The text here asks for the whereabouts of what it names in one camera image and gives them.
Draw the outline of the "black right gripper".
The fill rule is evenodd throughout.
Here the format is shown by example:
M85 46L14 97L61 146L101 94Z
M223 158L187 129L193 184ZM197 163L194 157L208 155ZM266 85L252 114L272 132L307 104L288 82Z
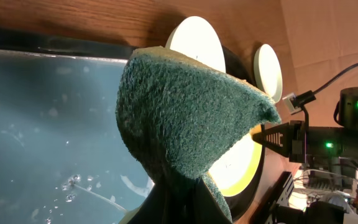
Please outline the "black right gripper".
M283 157L289 157L291 162L306 163L308 157L358 159L358 130L305 128L305 122L291 121L263 129L253 134L252 140Z

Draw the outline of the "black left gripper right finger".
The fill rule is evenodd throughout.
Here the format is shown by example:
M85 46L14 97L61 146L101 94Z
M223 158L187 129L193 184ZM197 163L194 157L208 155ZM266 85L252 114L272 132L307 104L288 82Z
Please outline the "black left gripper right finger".
M211 191L199 177L194 187L194 223L196 224L230 224Z

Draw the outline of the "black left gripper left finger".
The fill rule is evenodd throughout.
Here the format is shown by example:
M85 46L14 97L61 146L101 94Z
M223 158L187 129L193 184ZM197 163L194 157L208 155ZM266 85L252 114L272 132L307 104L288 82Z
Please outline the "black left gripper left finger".
M163 221L167 186L155 184L142 205L127 212L119 224L159 224Z

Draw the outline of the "yellow plate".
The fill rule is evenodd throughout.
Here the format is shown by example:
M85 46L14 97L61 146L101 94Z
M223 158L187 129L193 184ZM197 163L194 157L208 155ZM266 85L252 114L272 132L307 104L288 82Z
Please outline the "yellow plate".
M262 146L252 140L262 126L252 128L209 169L209 174L224 197L241 193L254 178L262 157Z

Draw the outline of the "mint plate with blue streak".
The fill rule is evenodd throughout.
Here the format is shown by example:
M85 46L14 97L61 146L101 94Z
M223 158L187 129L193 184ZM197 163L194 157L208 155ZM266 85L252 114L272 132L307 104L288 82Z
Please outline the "mint plate with blue streak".
M278 103L283 91L282 70L277 54L269 44L261 45L254 55L254 77L258 89Z

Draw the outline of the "green scouring sponge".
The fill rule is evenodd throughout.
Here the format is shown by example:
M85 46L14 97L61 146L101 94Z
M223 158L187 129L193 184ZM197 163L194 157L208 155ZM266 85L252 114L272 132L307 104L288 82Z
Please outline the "green scouring sponge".
M208 171L252 128L280 121L258 88L165 47L134 50L117 92L124 144L154 185L167 186L162 223L194 223L199 177L232 221Z

